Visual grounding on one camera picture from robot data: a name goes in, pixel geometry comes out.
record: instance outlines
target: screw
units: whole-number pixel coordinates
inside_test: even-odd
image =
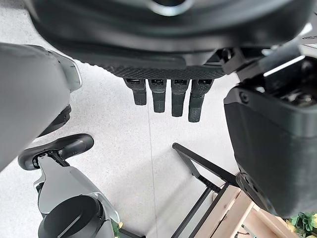
[[[312,100],[312,95],[310,94],[306,94],[306,93],[302,93],[300,95],[297,96],[297,101],[301,102],[301,103],[308,103]]]
[[[223,49],[221,56],[225,62],[229,61],[232,58],[232,51],[230,49]]]
[[[241,102],[243,102],[244,104],[247,104],[249,102],[249,97],[246,93],[240,92],[239,96],[240,96]]]

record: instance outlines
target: metal bar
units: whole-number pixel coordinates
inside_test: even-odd
[[[203,217],[201,218],[201,220],[198,222],[197,226],[195,227],[195,229],[193,230],[193,232],[190,234],[190,236],[188,238],[194,238],[195,235],[197,234],[197,232],[199,231],[199,229],[202,227],[202,225],[204,224],[205,220],[207,219],[207,217],[210,215],[211,211],[214,209],[214,207],[216,206],[216,204],[219,202],[219,200],[221,199],[221,197],[223,196],[224,192],[226,191],[226,189],[229,187],[229,183],[226,183],[224,185],[224,187],[221,189],[220,193],[218,194],[218,196],[216,197],[216,199],[212,202],[212,204],[210,205],[210,207],[208,208],[207,212],[203,215]]]
[[[124,236],[122,236],[122,238],[126,238],[126,237],[128,237],[128,238],[146,238],[146,236],[140,237],[140,236],[137,236],[137,235],[125,230],[125,229],[122,229],[122,228],[119,230],[119,232],[124,235]]]
[[[216,193],[220,192],[220,187],[218,187],[216,184],[213,182],[210,182],[208,179],[206,179],[204,176],[200,175],[198,178],[199,181],[203,182],[207,187],[211,188],[213,191]]]
[[[195,178],[199,178],[200,173],[197,170],[197,168],[195,167],[195,165],[193,164],[193,162],[191,161],[190,158],[188,158],[187,156],[185,156],[181,151],[179,151],[178,149],[176,149],[174,147],[175,143],[173,144],[173,148],[177,151],[177,153],[179,154],[180,158],[184,161],[184,163],[187,165],[187,167],[190,169],[190,171],[192,172],[192,175],[195,176]]]
[[[193,218],[193,216],[196,214],[202,203],[205,201],[207,196],[210,194],[212,189],[210,187],[207,187],[204,193],[201,195],[201,197],[198,199],[196,204],[193,206],[192,210],[188,213],[188,215],[185,217],[183,222],[179,225],[175,233],[172,235],[171,238],[178,238],[180,234],[183,232],[183,230],[186,228],[190,220]]]
[[[229,173],[228,171],[224,170],[223,168],[215,165],[214,163],[204,159],[203,157],[197,155],[193,151],[190,151],[189,149],[185,148],[184,146],[174,143],[173,149],[177,151],[177,153],[180,155],[180,157],[183,159],[183,161],[186,163],[186,165],[189,167],[189,169],[192,171],[192,174],[198,178],[200,176],[198,170],[194,166],[194,164],[191,161],[195,161],[200,166],[204,167],[206,170],[212,172],[214,175],[221,178],[223,181],[235,186],[239,187],[236,182],[236,176]]]

